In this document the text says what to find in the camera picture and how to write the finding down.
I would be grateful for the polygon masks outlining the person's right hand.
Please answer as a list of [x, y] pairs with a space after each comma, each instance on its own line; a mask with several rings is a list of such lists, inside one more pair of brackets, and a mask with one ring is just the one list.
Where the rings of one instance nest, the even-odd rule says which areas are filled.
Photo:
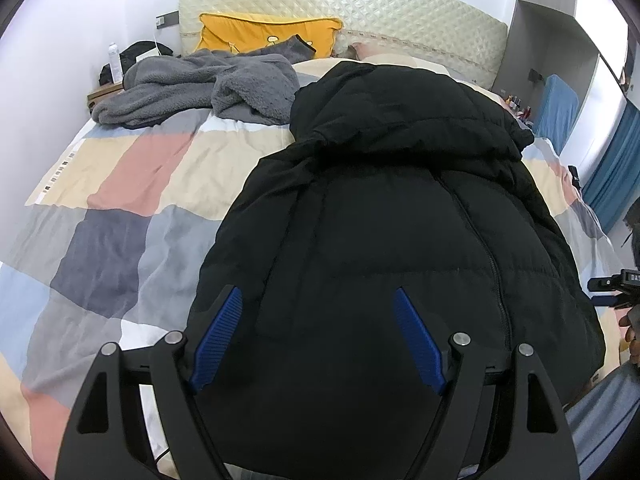
[[629, 362], [635, 366], [639, 366], [640, 360], [639, 313], [640, 307], [634, 306], [618, 322], [618, 325], [626, 330], [625, 340], [629, 349]]

